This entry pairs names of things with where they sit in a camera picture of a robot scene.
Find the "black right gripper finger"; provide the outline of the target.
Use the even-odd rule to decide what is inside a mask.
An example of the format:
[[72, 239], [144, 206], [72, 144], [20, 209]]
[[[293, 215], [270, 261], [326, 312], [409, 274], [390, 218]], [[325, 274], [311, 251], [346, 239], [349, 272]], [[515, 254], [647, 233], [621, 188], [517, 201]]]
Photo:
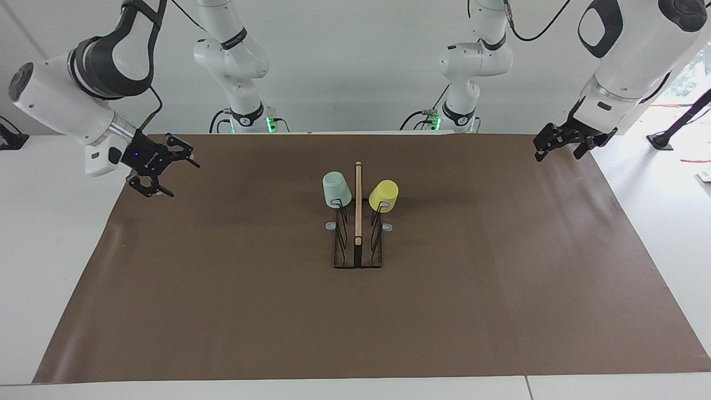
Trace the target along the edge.
[[168, 155], [164, 157], [165, 162], [170, 164], [172, 162], [187, 161], [194, 167], [201, 167], [201, 165], [194, 160], [194, 147], [188, 144], [188, 142], [174, 134], [166, 134], [165, 139], [165, 146], [168, 149]]
[[127, 184], [129, 187], [147, 198], [160, 194], [164, 194], [171, 198], [175, 197], [173, 192], [160, 184], [158, 175], [156, 174], [141, 176], [138, 172], [132, 171], [132, 173], [127, 176]]

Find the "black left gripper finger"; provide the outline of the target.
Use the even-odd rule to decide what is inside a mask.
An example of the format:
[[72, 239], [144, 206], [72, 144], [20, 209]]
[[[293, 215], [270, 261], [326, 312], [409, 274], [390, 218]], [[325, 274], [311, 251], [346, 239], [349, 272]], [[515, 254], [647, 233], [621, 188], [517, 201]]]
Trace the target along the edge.
[[572, 152], [574, 157], [578, 160], [582, 159], [587, 152], [593, 150], [596, 147], [604, 146], [604, 136], [597, 135], [594, 137], [586, 137], [583, 142], [581, 142], [577, 148]]
[[549, 152], [570, 144], [572, 140], [573, 129], [558, 126], [554, 123], [546, 124], [533, 138], [533, 144], [536, 148], [536, 161], [543, 161]]

